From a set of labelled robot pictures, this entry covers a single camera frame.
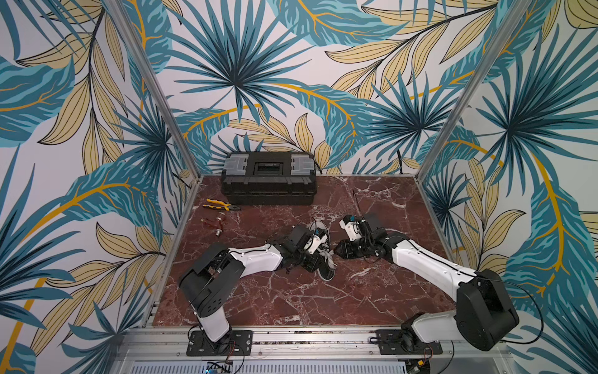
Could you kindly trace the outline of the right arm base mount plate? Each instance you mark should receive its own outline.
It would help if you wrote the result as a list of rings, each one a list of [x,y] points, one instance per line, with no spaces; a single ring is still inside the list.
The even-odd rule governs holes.
[[[381,355],[440,355],[438,342],[424,343],[410,330],[376,330],[368,342],[378,347]]]

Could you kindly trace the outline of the yellow handled pliers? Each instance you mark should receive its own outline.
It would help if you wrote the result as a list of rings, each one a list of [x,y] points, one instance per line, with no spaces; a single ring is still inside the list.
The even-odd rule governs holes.
[[[241,207],[236,206],[234,204],[229,204],[224,201],[220,201],[217,199],[207,199],[206,202],[202,205],[203,208],[209,210],[223,210],[223,211],[239,211]]]

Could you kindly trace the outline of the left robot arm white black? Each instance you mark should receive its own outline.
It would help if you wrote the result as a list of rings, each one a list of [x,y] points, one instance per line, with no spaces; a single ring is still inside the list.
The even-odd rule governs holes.
[[[262,246],[232,248],[213,243],[179,281],[179,289],[212,344],[230,339],[224,304],[244,277],[258,273],[290,271],[300,267],[324,281],[336,274],[330,231],[321,221],[295,226],[290,234],[269,239]]]

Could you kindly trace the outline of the black white canvas sneaker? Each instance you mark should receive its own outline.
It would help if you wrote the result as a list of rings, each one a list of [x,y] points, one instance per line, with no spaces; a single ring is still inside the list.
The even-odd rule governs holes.
[[[308,226],[308,230],[310,230],[312,234],[315,232],[313,226],[314,223],[316,223],[316,219],[313,219],[312,223]],[[322,280],[330,281],[334,278],[336,270],[331,270],[330,268],[328,268],[325,258],[321,256],[317,251],[313,255],[310,255],[310,259],[316,262],[317,273],[319,274],[319,277],[322,278]]]

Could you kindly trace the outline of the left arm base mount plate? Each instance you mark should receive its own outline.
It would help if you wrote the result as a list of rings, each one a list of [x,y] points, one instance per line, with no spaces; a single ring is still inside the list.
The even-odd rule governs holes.
[[[188,337],[188,357],[247,356],[252,352],[252,330],[232,330],[213,342],[203,330],[193,330]]]

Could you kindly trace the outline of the black grey plastic toolbox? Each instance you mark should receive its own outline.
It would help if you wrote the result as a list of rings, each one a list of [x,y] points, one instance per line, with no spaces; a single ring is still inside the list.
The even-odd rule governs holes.
[[[224,161],[221,193],[238,206],[309,206],[318,192],[309,153],[236,152]]]

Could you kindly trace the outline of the aluminium rail frame front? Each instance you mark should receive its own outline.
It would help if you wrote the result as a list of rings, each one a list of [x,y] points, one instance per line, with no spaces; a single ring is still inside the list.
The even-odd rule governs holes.
[[[490,352],[443,341],[439,353],[383,355],[376,327],[250,327],[245,352],[191,356],[187,327],[134,330],[124,337],[112,373],[516,373],[505,344]]]

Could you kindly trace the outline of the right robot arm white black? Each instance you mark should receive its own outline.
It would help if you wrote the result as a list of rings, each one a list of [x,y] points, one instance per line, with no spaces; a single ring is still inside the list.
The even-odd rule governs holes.
[[[519,325],[512,299],[494,271],[458,265],[401,232],[389,233],[373,214],[347,215],[339,225],[347,238],[336,247],[336,255],[344,260],[386,260],[423,277],[455,303],[448,312],[419,313],[405,321],[400,343],[406,352],[413,352],[417,344],[455,340],[488,352]]]

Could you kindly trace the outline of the red handled tool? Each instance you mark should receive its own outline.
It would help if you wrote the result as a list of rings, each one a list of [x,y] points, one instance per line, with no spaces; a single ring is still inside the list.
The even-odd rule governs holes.
[[[219,238],[224,233],[224,223],[227,220],[227,215],[223,212],[218,213],[215,218],[201,218],[200,222],[206,228],[211,228],[214,235]]]

